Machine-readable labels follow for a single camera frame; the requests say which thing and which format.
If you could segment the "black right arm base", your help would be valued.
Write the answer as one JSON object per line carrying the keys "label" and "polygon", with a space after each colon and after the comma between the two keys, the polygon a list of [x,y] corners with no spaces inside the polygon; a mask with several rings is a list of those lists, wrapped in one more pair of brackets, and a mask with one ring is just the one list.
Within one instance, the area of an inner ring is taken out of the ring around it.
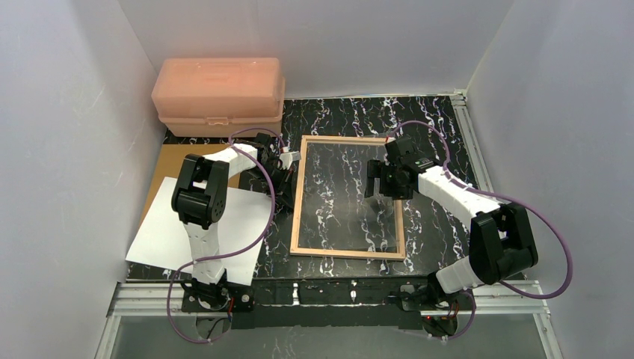
{"label": "black right arm base", "polygon": [[405,311],[472,310],[474,303],[464,292],[446,294],[439,286],[429,284],[405,284],[396,292],[397,302]]}

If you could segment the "white-backed printed photo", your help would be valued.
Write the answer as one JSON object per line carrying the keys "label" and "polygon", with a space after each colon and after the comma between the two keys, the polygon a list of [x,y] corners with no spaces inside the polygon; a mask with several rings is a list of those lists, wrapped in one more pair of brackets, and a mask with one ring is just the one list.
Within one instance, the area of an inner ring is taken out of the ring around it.
{"label": "white-backed printed photo", "polygon": [[176,270],[203,258],[186,271],[199,282],[249,286],[261,243],[257,241],[271,213],[271,199],[262,193],[228,188],[219,222],[204,230],[183,224],[171,208],[176,179],[165,177],[126,255],[133,263]]}

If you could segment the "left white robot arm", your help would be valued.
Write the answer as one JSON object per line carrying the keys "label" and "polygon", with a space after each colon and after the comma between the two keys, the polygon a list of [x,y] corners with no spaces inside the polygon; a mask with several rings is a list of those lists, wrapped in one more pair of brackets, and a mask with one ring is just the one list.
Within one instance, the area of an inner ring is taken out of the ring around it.
{"label": "left white robot arm", "polygon": [[249,244],[240,243],[238,234],[221,238],[219,222],[227,207],[228,181],[254,170],[268,188],[271,209],[281,204],[292,209],[295,204],[298,151],[286,146],[273,132],[258,133],[252,141],[231,141],[228,148],[204,156],[188,154],[179,172],[171,207],[188,235],[191,261],[186,267],[199,283],[229,283],[249,286],[262,241],[274,214],[262,232]]}

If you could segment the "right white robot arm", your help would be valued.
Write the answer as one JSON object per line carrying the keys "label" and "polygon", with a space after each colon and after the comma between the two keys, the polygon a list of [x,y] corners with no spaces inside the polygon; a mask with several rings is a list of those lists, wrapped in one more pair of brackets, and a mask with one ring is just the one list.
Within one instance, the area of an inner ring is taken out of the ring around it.
{"label": "right white robot arm", "polygon": [[470,235],[466,257],[427,276],[427,299],[441,301],[463,289],[495,284],[538,263],[524,206],[473,192],[407,137],[389,140],[385,149],[384,159],[367,162],[364,196],[410,200],[420,194],[440,204]]}

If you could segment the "brown cardboard backing board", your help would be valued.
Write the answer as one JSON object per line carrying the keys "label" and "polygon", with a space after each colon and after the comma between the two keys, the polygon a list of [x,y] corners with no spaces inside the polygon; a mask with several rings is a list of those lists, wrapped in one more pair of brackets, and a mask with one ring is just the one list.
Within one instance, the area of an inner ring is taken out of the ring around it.
{"label": "brown cardboard backing board", "polygon": [[165,177],[177,178],[188,154],[206,155],[228,148],[226,144],[163,144],[147,193],[139,224],[142,224]]}

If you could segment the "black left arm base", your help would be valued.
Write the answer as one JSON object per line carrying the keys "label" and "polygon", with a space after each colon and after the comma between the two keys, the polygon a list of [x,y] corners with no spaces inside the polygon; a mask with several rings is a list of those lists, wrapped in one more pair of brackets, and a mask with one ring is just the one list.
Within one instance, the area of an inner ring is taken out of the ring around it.
{"label": "black left arm base", "polygon": [[217,284],[205,284],[198,280],[184,280],[182,312],[242,313],[250,312],[255,305],[253,288],[221,280]]}

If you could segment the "light wooden picture frame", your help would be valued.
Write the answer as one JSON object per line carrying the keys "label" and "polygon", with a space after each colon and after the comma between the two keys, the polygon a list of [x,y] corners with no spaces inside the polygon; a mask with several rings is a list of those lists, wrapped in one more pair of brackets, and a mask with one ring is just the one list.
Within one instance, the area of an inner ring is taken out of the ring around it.
{"label": "light wooden picture frame", "polygon": [[303,136],[292,255],[405,259],[402,202],[364,196],[367,162],[384,153],[383,138]]}

